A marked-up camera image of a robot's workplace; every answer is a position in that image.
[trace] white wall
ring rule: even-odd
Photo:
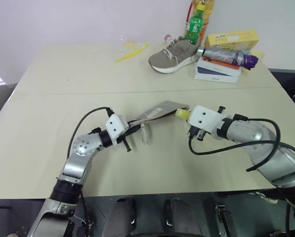
[[[17,83],[48,44],[162,41],[183,34],[188,0],[0,0],[0,77]],[[215,0],[208,32],[257,29],[269,68],[295,70],[295,0]]]

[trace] green bottle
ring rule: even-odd
[[[200,37],[201,28],[203,25],[202,14],[206,9],[205,5],[198,4],[196,8],[196,13],[190,18],[186,33],[185,40],[190,40],[192,44],[196,45],[198,43],[198,39]]]

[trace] yellow box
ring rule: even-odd
[[[205,41],[205,48],[219,47],[226,51],[250,50],[258,42],[255,30],[234,31],[209,34]]]

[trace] white box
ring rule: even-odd
[[[239,69],[229,68],[216,63],[211,63],[208,60],[204,60],[202,57],[199,58],[197,66],[199,68],[208,69],[210,71],[226,74],[228,76],[233,76],[233,77],[238,77],[242,72],[242,67],[239,67]]]
[[[232,77],[228,75],[220,75],[216,72],[199,68],[197,65],[195,67],[195,79],[197,80],[210,80],[210,81],[219,81],[219,82],[229,82],[229,83],[236,83],[238,77]]]

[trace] bottle label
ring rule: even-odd
[[[187,31],[193,32],[193,33],[200,33],[201,25],[196,23],[188,23]]]

